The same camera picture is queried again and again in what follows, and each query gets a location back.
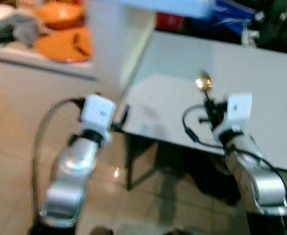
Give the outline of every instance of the gray cable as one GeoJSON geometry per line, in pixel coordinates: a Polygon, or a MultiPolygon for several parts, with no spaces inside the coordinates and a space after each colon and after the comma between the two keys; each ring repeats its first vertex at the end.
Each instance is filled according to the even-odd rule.
{"type": "Polygon", "coordinates": [[[59,108],[67,103],[75,103],[77,99],[68,98],[62,101],[57,102],[53,107],[44,115],[43,119],[40,122],[39,128],[37,130],[34,148],[33,148],[33,158],[32,158],[32,206],[33,206],[33,219],[34,225],[38,223],[39,215],[39,205],[38,205],[38,179],[37,179],[37,159],[40,156],[40,148],[43,141],[43,137],[48,127],[49,121],[56,114],[59,108]]]}

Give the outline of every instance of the blue object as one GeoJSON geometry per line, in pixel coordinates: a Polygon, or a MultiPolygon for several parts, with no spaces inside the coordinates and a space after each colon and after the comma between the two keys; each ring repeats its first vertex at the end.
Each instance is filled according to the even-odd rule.
{"type": "Polygon", "coordinates": [[[248,25],[255,10],[231,0],[216,0],[216,4],[208,20],[193,20],[198,29],[219,33],[229,29],[241,36],[243,27],[248,25]]]}

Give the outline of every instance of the orange bowl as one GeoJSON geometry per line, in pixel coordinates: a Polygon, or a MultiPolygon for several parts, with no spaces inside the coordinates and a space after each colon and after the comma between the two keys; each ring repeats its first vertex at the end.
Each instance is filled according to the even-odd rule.
{"type": "Polygon", "coordinates": [[[83,62],[94,56],[92,37],[88,29],[73,28],[58,31],[40,38],[35,48],[40,54],[51,60],[74,63],[83,62]]]}
{"type": "Polygon", "coordinates": [[[36,9],[35,14],[52,29],[75,27],[83,17],[81,6],[65,2],[50,2],[36,9]]]}

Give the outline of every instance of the kitchen counter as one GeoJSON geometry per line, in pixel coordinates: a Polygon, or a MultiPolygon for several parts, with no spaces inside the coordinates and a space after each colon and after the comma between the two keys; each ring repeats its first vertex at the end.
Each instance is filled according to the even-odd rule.
{"type": "Polygon", "coordinates": [[[93,60],[72,64],[52,61],[37,53],[34,48],[28,48],[18,41],[0,44],[0,61],[83,78],[95,77],[93,60]]]}

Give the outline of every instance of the orange plate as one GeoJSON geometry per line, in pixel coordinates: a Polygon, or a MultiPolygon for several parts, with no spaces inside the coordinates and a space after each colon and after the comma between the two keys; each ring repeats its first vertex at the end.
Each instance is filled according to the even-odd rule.
{"type": "Polygon", "coordinates": [[[35,43],[37,51],[56,61],[73,63],[94,56],[92,40],[86,28],[74,28],[40,38],[35,43]]]}

